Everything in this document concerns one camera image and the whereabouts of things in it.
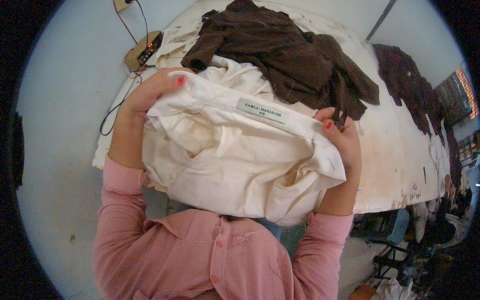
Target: clothing label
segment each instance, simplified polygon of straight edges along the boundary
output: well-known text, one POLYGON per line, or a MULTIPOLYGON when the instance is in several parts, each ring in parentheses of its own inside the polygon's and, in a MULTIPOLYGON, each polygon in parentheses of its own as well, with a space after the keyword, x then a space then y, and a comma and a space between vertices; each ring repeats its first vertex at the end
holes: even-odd
POLYGON ((283 124, 285 124, 288 120, 287 113, 277 110, 276 108, 271 108, 263 104, 258 104, 251 100, 240 98, 237 104, 237 108, 253 115, 264 117, 283 124))

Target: electrical outlet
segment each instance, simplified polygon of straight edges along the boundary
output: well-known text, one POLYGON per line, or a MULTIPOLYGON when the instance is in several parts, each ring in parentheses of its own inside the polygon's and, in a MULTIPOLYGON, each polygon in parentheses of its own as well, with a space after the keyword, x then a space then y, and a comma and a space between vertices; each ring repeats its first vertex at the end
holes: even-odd
POLYGON ((113 2, 115 3, 115 6, 117 7, 117 12, 121 12, 124 9, 126 9, 127 7, 129 7, 130 5, 133 4, 133 2, 130 3, 130 4, 125 3, 125 0, 113 0, 113 2))

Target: pink shirt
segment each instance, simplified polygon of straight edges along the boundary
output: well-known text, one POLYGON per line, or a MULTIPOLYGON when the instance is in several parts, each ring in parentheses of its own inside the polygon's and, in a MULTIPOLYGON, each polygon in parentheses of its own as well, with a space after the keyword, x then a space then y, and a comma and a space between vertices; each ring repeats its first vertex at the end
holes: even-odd
POLYGON ((94 242, 95 280, 107 299, 193 298, 215 289, 223 299, 336 299, 340 255, 353 215, 310 214, 290 261, 257 222, 227 222, 189 209, 147 219, 145 172, 107 156, 94 242))

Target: pink button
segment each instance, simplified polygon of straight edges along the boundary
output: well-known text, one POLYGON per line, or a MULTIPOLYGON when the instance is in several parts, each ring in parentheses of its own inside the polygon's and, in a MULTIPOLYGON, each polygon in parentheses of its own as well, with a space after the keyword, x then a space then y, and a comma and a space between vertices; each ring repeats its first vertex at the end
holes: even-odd
POLYGON ((218 280, 218 277, 215 275, 210 275, 210 279, 212 280, 213 284, 217 284, 220 282, 220 280, 218 280))

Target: red nail polish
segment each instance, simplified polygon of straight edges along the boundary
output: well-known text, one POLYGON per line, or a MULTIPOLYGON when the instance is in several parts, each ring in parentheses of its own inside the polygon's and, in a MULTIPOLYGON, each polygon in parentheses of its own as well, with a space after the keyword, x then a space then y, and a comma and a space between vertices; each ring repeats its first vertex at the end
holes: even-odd
POLYGON ((185 77, 180 76, 179 78, 177 78, 178 85, 183 85, 184 83, 185 83, 185 77))

